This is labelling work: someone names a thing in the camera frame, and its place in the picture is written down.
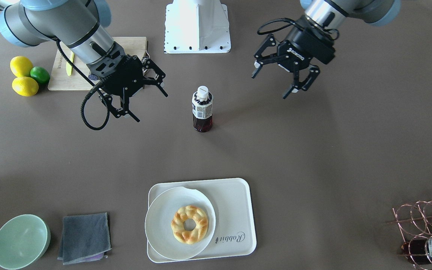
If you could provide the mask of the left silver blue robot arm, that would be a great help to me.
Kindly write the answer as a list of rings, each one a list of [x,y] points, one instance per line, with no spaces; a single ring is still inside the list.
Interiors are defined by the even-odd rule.
[[[333,33],[347,18],[356,18],[372,26],[384,26],[391,22],[401,10],[399,0],[302,0],[304,14],[298,19],[274,19],[273,23],[285,22],[291,31],[278,41],[274,31],[257,34],[266,35],[259,49],[254,54],[256,77],[262,67],[277,63],[281,68],[293,74],[293,82],[283,94],[286,99],[290,93],[307,91],[320,74],[317,65],[311,64],[316,58],[328,64],[335,56]]]

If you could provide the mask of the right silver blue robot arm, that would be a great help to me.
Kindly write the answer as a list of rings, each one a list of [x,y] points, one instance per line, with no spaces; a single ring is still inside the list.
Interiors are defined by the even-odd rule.
[[[165,73],[149,58],[128,55],[106,31],[111,21],[104,0],[0,0],[0,33],[10,43],[34,47],[46,41],[65,44],[98,79],[86,94],[98,92],[115,118],[137,117],[130,97],[144,86],[163,93]]]

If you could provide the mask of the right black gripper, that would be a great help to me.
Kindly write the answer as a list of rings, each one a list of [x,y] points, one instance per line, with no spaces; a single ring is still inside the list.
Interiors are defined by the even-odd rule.
[[[137,56],[127,55],[117,42],[105,52],[96,42],[90,47],[102,58],[93,64],[88,64],[91,75],[95,75],[103,83],[102,89],[107,92],[99,94],[101,102],[106,106],[108,114],[104,123],[109,120],[109,113],[115,118],[131,116],[139,122],[139,118],[129,109],[130,97],[145,85],[155,85],[165,97],[163,79],[166,74],[149,57],[140,61]],[[113,96],[120,96],[120,108],[113,106]]]

